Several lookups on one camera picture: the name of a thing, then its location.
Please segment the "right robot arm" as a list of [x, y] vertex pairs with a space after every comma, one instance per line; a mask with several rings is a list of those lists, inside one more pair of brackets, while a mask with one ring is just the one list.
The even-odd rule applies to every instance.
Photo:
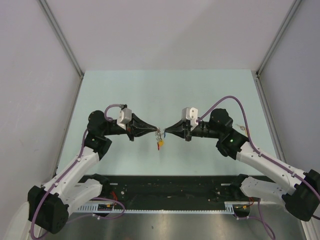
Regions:
[[209, 121], [198, 121], [197, 115], [196, 108], [184, 108], [181, 120], [167, 127], [165, 134], [173, 134], [187, 142], [193, 137], [217, 139], [216, 148], [224, 157], [247, 164], [270, 179], [267, 182], [238, 175], [230, 188], [235, 200], [252, 197], [273, 202], [305, 222], [314, 216], [320, 205], [320, 174], [317, 171], [306, 172], [290, 166], [254, 146], [247, 135], [233, 128], [233, 119], [226, 109], [212, 110]]

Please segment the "metal key organizer red handle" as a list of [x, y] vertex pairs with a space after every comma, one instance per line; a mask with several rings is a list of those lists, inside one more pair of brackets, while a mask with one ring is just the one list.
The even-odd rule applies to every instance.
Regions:
[[157, 150], [159, 151], [163, 146], [158, 146], [158, 141], [164, 140], [164, 131], [162, 131], [160, 128], [157, 128], [157, 132], [155, 132], [155, 138], [156, 138], [156, 144], [157, 144]]

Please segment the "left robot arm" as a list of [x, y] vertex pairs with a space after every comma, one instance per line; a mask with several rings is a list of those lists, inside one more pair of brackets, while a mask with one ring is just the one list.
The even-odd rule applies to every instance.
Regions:
[[30, 235], [36, 239], [34, 227], [39, 226], [51, 234], [58, 233], [69, 217], [88, 201], [110, 196], [108, 180], [99, 174], [92, 175], [81, 186], [77, 183], [85, 173], [100, 162], [108, 152], [112, 141], [108, 136], [126, 135], [130, 141], [157, 131], [157, 127], [137, 117], [126, 105], [118, 118], [107, 117], [101, 110], [93, 111], [82, 137], [79, 153], [56, 176], [43, 186], [33, 186], [27, 196]]

